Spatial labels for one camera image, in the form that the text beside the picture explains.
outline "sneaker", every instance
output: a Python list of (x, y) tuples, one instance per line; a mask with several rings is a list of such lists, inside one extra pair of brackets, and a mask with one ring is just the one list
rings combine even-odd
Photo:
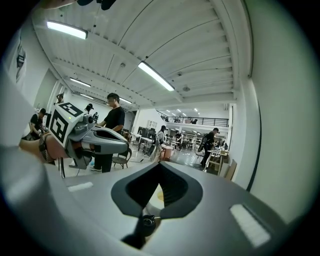
[(94, 166), (91, 166), (90, 170), (93, 172), (101, 172), (101, 169), (96, 169)]

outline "fluorescent light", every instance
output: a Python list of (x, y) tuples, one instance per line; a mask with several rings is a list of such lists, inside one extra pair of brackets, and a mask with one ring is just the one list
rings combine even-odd
[(83, 97), (89, 98), (89, 99), (91, 99), (91, 100), (94, 99), (94, 98), (92, 98), (92, 97), (90, 97), (90, 96), (87, 96), (87, 95), (85, 95), (85, 94), (82, 94), (82, 93), (80, 93), (80, 95), (82, 95)]
[(124, 98), (119, 97), (119, 99), (120, 99), (120, 100), (122, 100), (122, 101), (124, 101), (124, 102), (126, 102), (126, 103), (132, 104), (132, 102), (131, 102), (131, 101), (126, 100), (126, 99), (124, 99)]
[(161, 77), (160, 74), (158, 74), (152, 67), (150, 67), (148, 64), (146, 64), (144, 61), (141, 61), (140, 64), (138, 65), (138, 67), (140, 69), (142, 69), (144, 72), (146, 72), (153, 79), (158, 81), (169, 92), (172, 92), (175, 90), (175, 88), (173, 88), (171, 84), (169, 84), (164, 78)]
[(60, 31), (81, 39), (86, 39), (88, 36), (88, 31), (56, 21), (47, 21), (46, 26), (48, 29)]
[(74, 79), (74, 78), (72, 78), (72, 77), (70, 77), (70, 80), (73, 81), (73, 82), (76, 82), (76, 83), (78, 83), (78, 84), (80, 84), (80, 85), (91, 87), (90, 84), (87, 84), (87, 83), (82, 82), (82, 81), (80, 81), (80, 80)]

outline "floor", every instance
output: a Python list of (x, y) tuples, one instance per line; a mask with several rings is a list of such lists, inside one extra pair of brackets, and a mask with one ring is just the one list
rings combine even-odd
[[(129, 147), (132, 150), (132, 157), (130, 158), (129, 162), (127, 163), (128, 168), (145, 164), (150, 162), (150, 159), (148, 157), (144, 157), (144, 153), (140, 149), (138, 151), (138, 145), (137, 144), (130, 144)], [(195, 152), (191, 148), (183, 148), (181, 151), (177, 150), (170, 158), (170, 162), (189, 166), (196, 170), (202, 171), (203, 167), (199, 164), (199, 159), (197, 160), (197, 157), (193, 159), (195, 156)], [(71, 158), (64, 159), (64, 173), (66, 177), (74, 177), (74, 176), (84, 176), (84, 175), (98, 175), (101, 174), (101, 172), (98, 171), (91, 171), (90, 167), (94, 165), (95, 158), (92, 158), (91, 163), (87, 166), (87, 168), (84, 169), (78, 169), (78, 168), (72, 168), (69, 167), (69, 165), (73, 162)], [(112, 164), (111, 172), (122, 170), (122, 166), (120, 164)]]

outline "hair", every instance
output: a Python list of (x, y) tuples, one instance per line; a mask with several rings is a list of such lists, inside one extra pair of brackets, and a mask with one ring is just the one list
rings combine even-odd
[(119, 95), (118, 95), (118, 94), (115, 94), (115, 93), (110, 93), (106, 98), (107, 98), (107, 99), (113, 98), (113, 99), (115, 99), (118, 103), (120, 102), (120, 97), (119, 97)]
[(46, 115), (46, 110), (44, 108), (41, 108), (40, 113)]

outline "railing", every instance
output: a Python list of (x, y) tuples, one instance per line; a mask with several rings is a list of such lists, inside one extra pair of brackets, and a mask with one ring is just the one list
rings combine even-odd
[(188, 117), (188, 116), (167, 116), (165, 114), (162, 114), (159, 111), (157, 112), (160, 114), (161, 118), (168, 123), (229, 127), (229, 119)]

